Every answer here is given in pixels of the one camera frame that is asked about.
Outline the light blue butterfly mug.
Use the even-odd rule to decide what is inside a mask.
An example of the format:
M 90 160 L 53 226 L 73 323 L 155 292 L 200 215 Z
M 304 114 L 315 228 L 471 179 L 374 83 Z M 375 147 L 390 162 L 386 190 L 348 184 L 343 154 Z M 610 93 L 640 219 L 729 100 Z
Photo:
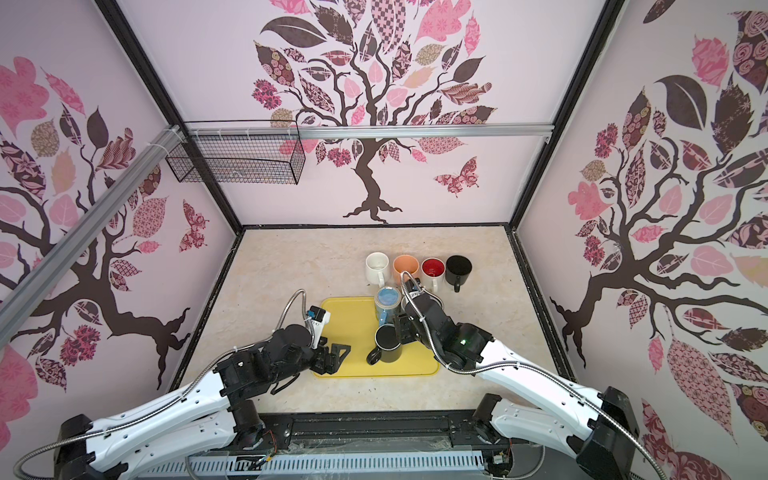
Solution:
M 380 326 L 393 324 L 401 307 L 401 293 L 390 286 L 380 288 L 374 296 L 375 314 Z

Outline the black mug white rim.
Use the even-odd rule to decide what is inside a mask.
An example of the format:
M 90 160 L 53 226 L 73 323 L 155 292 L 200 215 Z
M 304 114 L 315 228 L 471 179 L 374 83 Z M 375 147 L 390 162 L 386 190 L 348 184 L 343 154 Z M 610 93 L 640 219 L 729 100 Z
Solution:
M 366 357 L 368 365 L 394 363 L 400 359 L 402 344 L 393 324 L 381 325 L 375 333 L 374 342 L 374 348 Z

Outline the small white mug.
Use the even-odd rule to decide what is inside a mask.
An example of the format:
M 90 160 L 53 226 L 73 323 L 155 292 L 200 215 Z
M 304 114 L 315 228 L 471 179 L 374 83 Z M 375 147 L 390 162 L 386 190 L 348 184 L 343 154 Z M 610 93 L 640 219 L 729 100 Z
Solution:
M 445 263 L 438 258 L 426 258 L 421 263 L 421 284 L 431 293 L 437 293 L 444 281 Z

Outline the cream and peach mug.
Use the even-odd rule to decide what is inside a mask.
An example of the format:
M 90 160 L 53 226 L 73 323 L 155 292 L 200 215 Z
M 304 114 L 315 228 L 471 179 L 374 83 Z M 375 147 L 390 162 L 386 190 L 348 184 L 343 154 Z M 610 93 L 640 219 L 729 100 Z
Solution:
M 420 271 L 420 263 L 418 259 L 409 254 L 402 254 L 397 256 L 392 263 L 393 278 L 396 285 L 400 285 L 401 274 L 408 272 L 412 277 L 417 278 Z

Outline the white ribbed mug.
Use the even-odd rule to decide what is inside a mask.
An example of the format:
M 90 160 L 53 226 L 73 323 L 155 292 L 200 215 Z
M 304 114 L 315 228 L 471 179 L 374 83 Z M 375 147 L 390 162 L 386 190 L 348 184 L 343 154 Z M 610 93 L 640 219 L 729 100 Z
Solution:
M 365 278 L 378 288 L 385 287 L 391 277 L 390 260 L 383 252 L 372 252 L 365 259 Z

